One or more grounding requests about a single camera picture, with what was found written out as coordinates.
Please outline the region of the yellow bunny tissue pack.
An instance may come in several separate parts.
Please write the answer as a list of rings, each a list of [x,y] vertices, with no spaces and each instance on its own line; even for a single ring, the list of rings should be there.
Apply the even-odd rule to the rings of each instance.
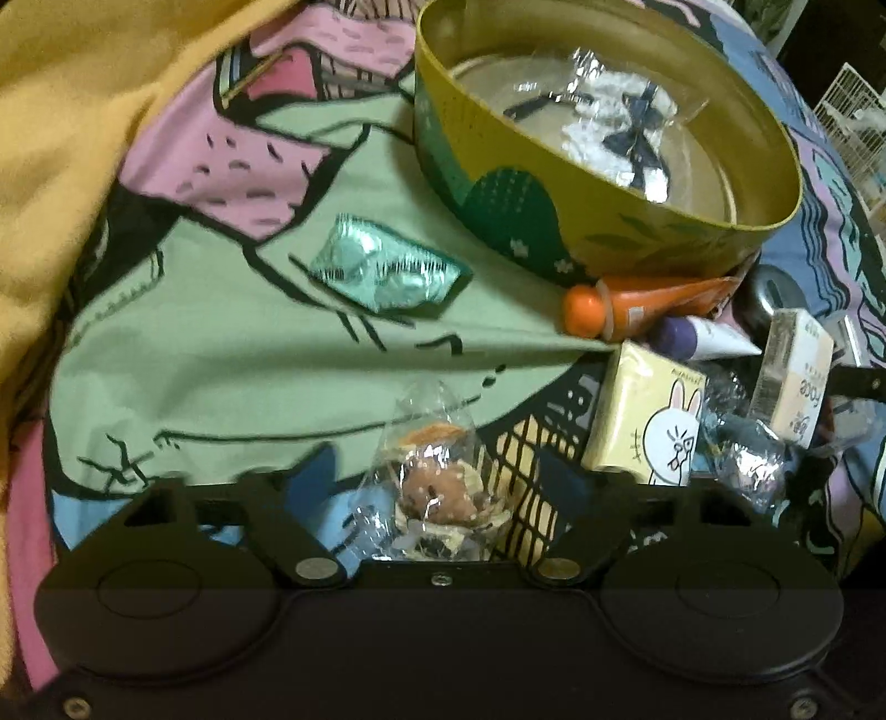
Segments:
[[[706,375],[625,342],[608,362],[581,465],[640,485],[685,486],[696,454]]]

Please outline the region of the clear crinkled plastic bag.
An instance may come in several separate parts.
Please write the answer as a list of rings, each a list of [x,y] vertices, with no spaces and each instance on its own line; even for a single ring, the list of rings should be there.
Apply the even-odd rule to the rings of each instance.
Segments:
[[[828,394],[811,445],[802,450],[778,438],[767,421],[749,417],[751,396],[733,368],[712,362],[696,368],[706,375],[697,450],[701,464],[764,515],[784,500],[787,479],[799,470],[800,460],[838,457],[880,426],[877,400]]]

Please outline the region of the clear bag of snacks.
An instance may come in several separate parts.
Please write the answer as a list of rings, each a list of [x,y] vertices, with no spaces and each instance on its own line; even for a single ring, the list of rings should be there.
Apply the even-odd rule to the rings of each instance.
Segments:
[[[512,510],[483,462],[467,402],[441,381],[411,384],[354,495],[357,552],[373,561],[488,561]]]

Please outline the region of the white tube purple cap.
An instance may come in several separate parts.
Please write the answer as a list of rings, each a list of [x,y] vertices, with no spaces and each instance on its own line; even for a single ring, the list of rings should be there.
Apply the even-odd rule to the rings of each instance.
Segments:
[[[653,351],[677,362],[755,357],[761,349],[727,324],[700,316],[665,316],[647,333]]]

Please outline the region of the grey round case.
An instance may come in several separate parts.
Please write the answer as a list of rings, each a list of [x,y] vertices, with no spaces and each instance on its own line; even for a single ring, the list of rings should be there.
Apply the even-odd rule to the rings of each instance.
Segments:
[[[749,335],[767,332],[776,311],[805,307],[796,280],[770,264],[755,264],[733,296],[734,319]]]

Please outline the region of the teal foil packet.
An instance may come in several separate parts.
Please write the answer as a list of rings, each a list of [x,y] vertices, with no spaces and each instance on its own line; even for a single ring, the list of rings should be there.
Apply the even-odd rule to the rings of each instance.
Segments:
[[[352,214],[336,216],[308,271],[375,313],[443,306],[473,279],[470,267],[453,256]]]

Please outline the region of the orange tube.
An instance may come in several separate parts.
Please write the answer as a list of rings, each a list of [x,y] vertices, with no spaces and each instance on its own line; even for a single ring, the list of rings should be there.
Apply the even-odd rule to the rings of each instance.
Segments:
[[[563,299],[568,335],[619,343],[644,335],[664,316],[717,316],[738,290],[737,277],[601,277]]]

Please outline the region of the colourful patterned bedspread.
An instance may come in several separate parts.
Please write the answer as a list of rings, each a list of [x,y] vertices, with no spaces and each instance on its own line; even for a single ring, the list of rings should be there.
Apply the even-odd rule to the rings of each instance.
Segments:
[[[156,481],[222,485],[319,444],[335,486],[312,525],[359,561],[352,505],[395,402],[441,381],[468,404],[512,517],[493,555],[531,563],[565,528],[539,453],[581,468],[608,351],[566,335],[566,290],[479,240],[420,168],[416,24],[432,2],[281,2],[133,138],[27,378],[4,456],[3,671],[59,672],[34,600],[66,553]],[[884,256],[837,150],[753,30],[719,2],[730,64],[795,146],[795,217],[743,265],[789,273],[817,318],[884,356]],[[338,214],[460,260],[443,306],[375,313],[308,264]]]

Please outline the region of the round yellow green tin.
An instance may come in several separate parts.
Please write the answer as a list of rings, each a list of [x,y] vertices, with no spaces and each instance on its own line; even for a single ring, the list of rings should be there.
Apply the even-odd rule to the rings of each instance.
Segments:
[[[420,168],[483,243],[559,285],[722,276],[795,217],[784,126],[698,2],[432,2]]]

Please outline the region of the clear bag with bow tie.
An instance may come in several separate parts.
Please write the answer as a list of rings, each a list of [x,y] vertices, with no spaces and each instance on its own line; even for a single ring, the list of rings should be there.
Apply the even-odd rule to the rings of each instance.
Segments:
[[[523,99],[503,116],[521,125],[551,106],[569,111],[553,144],[571,161],[647,201],[670,201],[673,172],[665,159],[665,134],[685,131],[709,98],[688,85],[655,80],[647,69],[622,69],[590,49],[572,51],[565,81],[544,87],[523,83]]]

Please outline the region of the yellow blanket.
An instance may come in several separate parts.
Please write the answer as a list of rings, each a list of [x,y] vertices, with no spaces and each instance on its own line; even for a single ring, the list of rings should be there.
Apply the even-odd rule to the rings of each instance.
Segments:
[[[281,2],[2,6],[2,435],[137,133]]]

